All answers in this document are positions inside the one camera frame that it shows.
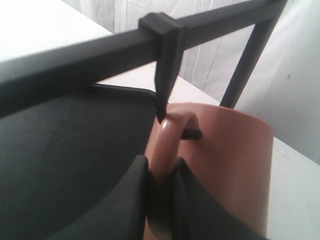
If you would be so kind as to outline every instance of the metal rod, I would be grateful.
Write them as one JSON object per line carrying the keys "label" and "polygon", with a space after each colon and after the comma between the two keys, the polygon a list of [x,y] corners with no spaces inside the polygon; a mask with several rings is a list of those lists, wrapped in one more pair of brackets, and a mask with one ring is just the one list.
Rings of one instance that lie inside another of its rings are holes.
{"label": "metal rod", "polygon": [[[280,13],[287,1],[279,1]],[[223,95],[220,106],[234,108],[242,91],[244,90],[251,73],[253,72],[259,57],[264,50],[269,37],[278,21],[280,13],[276,18],[265,20],[256,24],[251,36],[244,48],[242,56],[235,68],[230,83]]]}
{"label": "metal rod", "polygon": [[[280,11],[278,1],[252,0],[177,21],[187,27],[184,49],[188,49],[268,20]],[[137,29],[2,62],[0,117],[157,61],[160,45],[156,35]]]}

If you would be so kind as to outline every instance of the black plastic clip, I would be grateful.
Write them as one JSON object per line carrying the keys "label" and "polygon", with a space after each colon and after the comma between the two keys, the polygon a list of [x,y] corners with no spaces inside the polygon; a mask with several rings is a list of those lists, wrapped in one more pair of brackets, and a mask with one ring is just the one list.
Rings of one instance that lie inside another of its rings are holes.
{"label": "black plastic clip", "polygon": [[164,13],[150,13],[139,19],[139,29],[158,36],[158,58],[154,84],[156,116],[159,123],[167,114],[167,104],[175,85],[184,53],[186,27]]}

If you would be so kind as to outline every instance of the black metal frame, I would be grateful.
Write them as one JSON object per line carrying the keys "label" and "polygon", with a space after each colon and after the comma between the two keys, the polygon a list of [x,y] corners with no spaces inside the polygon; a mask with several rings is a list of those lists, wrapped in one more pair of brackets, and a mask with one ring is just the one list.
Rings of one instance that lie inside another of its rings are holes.
{"label": "black metal frame", "polygon": [[[157,99],[161,99],[158,107],[163,112],[180,68],[181,52],[256,24],[221,101],[222,106],[234,107],[286,2],[250,0],[179,19],[151,14],[133,31],[2,62],[0,117],[153,61],[158,61],[156,85],[163,91]],[[177,56],[170,54],[173,47],[178,48]],[[166,63],[171,58],[175,58],[174,67]]]}

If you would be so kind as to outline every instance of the black clip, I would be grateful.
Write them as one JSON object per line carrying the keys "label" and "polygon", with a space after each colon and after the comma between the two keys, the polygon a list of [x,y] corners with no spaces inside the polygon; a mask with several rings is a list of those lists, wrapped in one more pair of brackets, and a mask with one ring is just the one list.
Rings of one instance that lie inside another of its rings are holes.
{"label": "black clip", "polygon": [[167,114],[167,104],[175,85],[184,54],[186,27],[164,13],[150,13],[139,19],[139,29],[158,36],[158,58],[154,84],[156,116],[159,123]]}

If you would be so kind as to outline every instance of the black fabric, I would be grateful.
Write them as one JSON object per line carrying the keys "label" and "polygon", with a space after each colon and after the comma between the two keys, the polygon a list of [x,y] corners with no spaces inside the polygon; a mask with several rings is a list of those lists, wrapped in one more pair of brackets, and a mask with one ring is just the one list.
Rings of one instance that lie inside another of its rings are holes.
{"label": "black fabric", "polygon": [[227,212],[181,158],[176,164],[172,198],[174,240],[265,240]]}
{"label": "black fabric", "polygon": [[148,161],[135,158],[128,172],[99,205],[47,240],[141,240],[145,229]]}
{"label": "black fabric", "polygon": [[0,239],[43,239],[105,198],[144,154],[154,100],[100,85],[0,119]]}

